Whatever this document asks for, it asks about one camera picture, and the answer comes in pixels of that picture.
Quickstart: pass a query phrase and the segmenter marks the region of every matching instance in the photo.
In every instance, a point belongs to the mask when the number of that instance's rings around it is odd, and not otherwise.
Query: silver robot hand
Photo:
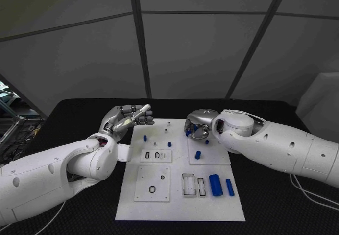
[[[183,131],[195,139],[205,139],[209,131],[212,130],[212,120],[219,113],[212,109],[195,110],[189,115],[185,122]]]
[[[130,127],[154,124],[152,114],[149,104],[116,106],[104,116],[100,133],[111,136],[118,142]]]

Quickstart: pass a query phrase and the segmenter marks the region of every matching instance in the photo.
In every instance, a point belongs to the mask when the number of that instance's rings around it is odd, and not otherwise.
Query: blue cylinder
[[[202,152],[201,151],[196,151],[196,160],[199,160],[201,159],[201,155],[202,155]]]
[[[228,193],[230,193],[230,196],[232,197],[235,195],[235,192],[234,192],[231,179],[227,179],[227,185],[228,185]]]
[[[214,196],[218,197],[218,196],[224,195],[222,188],[221,188],[219,175],[209,176],[209,183],[211,183],[211,189],[212,189]]]

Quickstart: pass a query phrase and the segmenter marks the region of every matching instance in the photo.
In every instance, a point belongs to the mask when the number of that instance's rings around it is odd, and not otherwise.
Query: circular hole
[[[156,191],[156,187],[154,187],[154,186],[152,186],[152,187],[149,188],[149,191],[150,191],[150,193],[154,193],[154,191]]]

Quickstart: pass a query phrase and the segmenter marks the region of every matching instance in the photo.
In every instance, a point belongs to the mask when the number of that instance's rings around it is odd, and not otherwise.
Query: robotic hand
[[[52,148],[0,168],[0,226],[25,220],[107,179],[117,161],[130,161],[130,146],[117,144],[127,129],[153,125],[150,105],[114,107],[100,132],[88,139]],[[81,176],[68,178],[67,171]]]
[[[204,139],[209,133],[232,153],[268,168],[316,179],[339,188],[339,144],[294,127],[255,122],[238,110],[199,109],[188,115],[186,135]]]

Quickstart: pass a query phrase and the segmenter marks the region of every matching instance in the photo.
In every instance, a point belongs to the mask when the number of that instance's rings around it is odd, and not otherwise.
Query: white acrylic plate
[[[225,165],[231,164],[228,151],[218,142],[218,139],[209,136],[206,138],[209,144],[205,144],[205,140],[195,140],[188,138],[189,147],[189,164],[198,165]],[[202,152],[201,159],[196,159],[196,151]]]
[[[154,119],[154,122],[153,126],[134,127],[133,157],[126,166],[116,220],[245,221],[231,165],[189,164],[188,137],[183,132],[185,119]],[[147,135],[147,142],[143,141],[143,135]],[[170,149],[172,163],[142,163],[143,149]],[[137,169],[142,165],[170,167],[169,202],[134,201]],[[183,173],[195,174],[195,179],[204,178],[205,197],[183,197]],[[224,195],[219,197],[214,197],[211,192],[208,177],[212,174],[218,174],[221,178]],[[232,181],[234,197],[228,195],[227,179]]]
[[[170,167],[142,165],[137,170],[136,202],[170,201]]]
[[[143,149],[140,155],[142,163],[172,163],[172,150],[169,149]]]

